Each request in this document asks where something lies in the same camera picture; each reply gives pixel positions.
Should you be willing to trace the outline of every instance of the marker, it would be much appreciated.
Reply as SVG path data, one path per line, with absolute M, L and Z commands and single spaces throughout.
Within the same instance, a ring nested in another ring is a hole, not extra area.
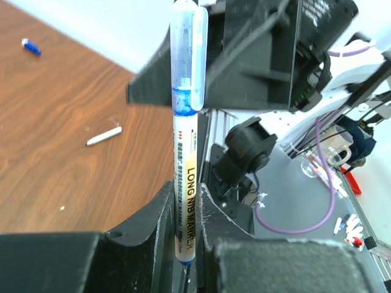
M 347 235 L 356 236 L 356 235 L 360 234 L 362 232 L 362 230 L 364 230 L 363 226 L 358 226 L 358 227 L 354 228 L 352 231 L 349 231 L 349 233 L 347 233 Z
M 175 256 L 190 265 L 196 256 L 197 126 L 205 94 L 208 12 L 177 0 L 170 21 L 174 116 Z
M 342 218 L 339 217 L 337 219 L 337 223 L 335 223 L 335 227 L 334 227 L 334 235 L 337 235 L 339 229 L 340 229 L 340 225 L 341 225 L 341 222 L 342 222 Z
M 351 214 L 349 219 L 346 221 L 346 226 L 350 226 L 351 222 L 357 217 L 356 214 Z
M 349 217 L 350 217 L 349 214 L 344 216 L 344 218 L 342 219 L 341 225 L 340 225 L 340 230 L 343 230 L 345 228 L 346 222 L 349 220 Z
M 31 43 L 28 38 L 22 39 L 22 47 L 34 55 L 41 56 L 41 50 L 39 50 L 37 45 Z
M 122 132 L 122 127 L 118 126 L 116 128 L 113 128 L 112 130 L 106 131 L 102 134 L 99 134 L 98 136 L 94 136 L 91 139 L 89 139 L 86 143 L 87 146 L 89 145 L 95 145 L 98 142 L 102 142 L 106 139 L 109 139 L 110 137 L 116 136 L 117 134 L 120 134 Z
M 352 222 L 346 224 L 346 233 L 349 233 L 350 231 L 353 231 L 353 229 L 360 223 L 359 218 L 355 218 Z

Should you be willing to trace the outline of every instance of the purple cable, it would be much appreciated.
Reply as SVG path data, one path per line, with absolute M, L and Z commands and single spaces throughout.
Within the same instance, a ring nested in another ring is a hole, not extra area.
M 333 51 L 333 50 L 328 50 L 327 53 L 332 57 L 349 57 L 349 56 L 354 56 L 354 55 L 364 53 L 364 52 L 368 51 L 370 48 L 374 47 L 374 45 L 375 45 L 375 42 L 371 42 L 371 43 L 369 43 L 369 45 L 364 46 L 364 47 L 357 49 L 357 50 L 348 51 L 348 52 L 337 52 L 337 51 Z
M 331 175 L 331 170 L 330 170 L 330 167 L 327 165 L 327 161 L 326 159 L 324 158 L 324 154 L 323 154 L 323 151 L 321 149 L 321 144 L 320 144 L 320 122 L 319 122 L 319 118 L 316 118 L 316 122 L 315 122 L 315 131 L 316 131 L 316 146 L 318 148 L 318 152 L 319 152 L 319 157 L 320 157 L 320 160 L 322 161 L 322 164 L 323 164 L 323 167 L 327 173 L 327 178 L 330 182 L 329 184 L 329 187 L 330 187 L 330 206 L 329 206 L 329 210 L 327 211 L 326 215 L 323 217 L 323 219 L 320 220 L 319 223 L 309 227 L 309 228 L 306 228 L 306 229 L 302 229 L 302 230 L 285 230 L 285 229 L 280 229 L 280 228 L 275 228 L 275 227 L 272 227 L 268 224 L 266 224 L 262 218 L 261 218 L 261 212 L 260 212 L 260 209 L 261 209 L 261 201 L 258 200 L 257 201 L 257 205 L 255 206 L 255 216 L 259 222 L 259 224 L 261 224 L 262 226 L 264 226 L 265 228 L 273 231 L 273 232 L 276 232 L 276 233 L 279 233 L 279 234 L 289 234 L 289 235 L 296 235 L 296 234 L 304 234 L 304 233 L 308 233 L 308 232 L 311 232 L 313 230 L 316 230 L 318 229 L 319 227 L 321 227 L 324 223 L 327 222 L 327 220 L 329 220 L 333 210 L 334 210 L 334 206 L 335 206 L 335 196 L 334 196 L 334 187 L 332 185 L 332 175 Z

